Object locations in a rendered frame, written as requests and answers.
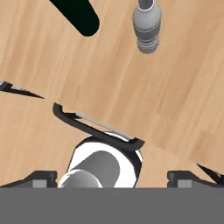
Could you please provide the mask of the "black glass bottle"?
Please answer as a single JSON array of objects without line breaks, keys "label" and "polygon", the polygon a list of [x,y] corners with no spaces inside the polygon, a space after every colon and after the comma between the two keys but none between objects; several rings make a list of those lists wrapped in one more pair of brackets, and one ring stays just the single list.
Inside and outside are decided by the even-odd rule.
[{"label": "black glass bottle", "polygon": [[90,37],[97,33],[100,19],[89,0],[49,1],[82,36]]}]

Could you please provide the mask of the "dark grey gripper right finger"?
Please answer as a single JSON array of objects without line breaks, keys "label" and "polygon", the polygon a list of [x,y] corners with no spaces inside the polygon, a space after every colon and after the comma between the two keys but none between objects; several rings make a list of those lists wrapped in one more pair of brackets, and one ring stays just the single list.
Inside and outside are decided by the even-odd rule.
[{"label": "dark grey gripper right finger", "polygon": [[215,182],[210,182],[199,178],[190,171],[168,171],[167,186],[174,188],[196,188],[196,187],[214,187],[224,188],[224,185],[218,185]]}]

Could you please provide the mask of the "white and black round thing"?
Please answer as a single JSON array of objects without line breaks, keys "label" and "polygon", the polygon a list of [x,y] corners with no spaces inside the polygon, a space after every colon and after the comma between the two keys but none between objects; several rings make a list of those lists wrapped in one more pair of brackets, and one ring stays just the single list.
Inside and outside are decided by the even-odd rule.
[{"label": "white and black round thing", "polygon": [[120,150],[89,136],[75,147],[58,188],[134,188],[142,163],[140,150]]}]

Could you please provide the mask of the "grey plastic bottle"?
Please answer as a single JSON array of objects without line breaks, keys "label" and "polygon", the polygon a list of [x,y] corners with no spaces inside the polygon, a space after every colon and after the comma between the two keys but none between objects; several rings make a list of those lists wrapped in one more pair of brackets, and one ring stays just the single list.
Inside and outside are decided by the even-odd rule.
[{"label": "grey plastic bottle", "polygon": [[137,47],[141,53],[154,53],[158,48],[162,11],[156,0],[137,0],[132,14]]}]

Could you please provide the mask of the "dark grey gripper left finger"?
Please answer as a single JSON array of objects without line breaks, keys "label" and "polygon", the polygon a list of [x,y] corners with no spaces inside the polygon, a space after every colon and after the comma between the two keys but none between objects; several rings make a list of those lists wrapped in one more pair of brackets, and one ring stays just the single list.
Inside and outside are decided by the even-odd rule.
[{"label": "dark grey gripper left finger", "polygon": [[2,188],[56,188],[56,171],[33,171],[26,178],[2,185]]}]

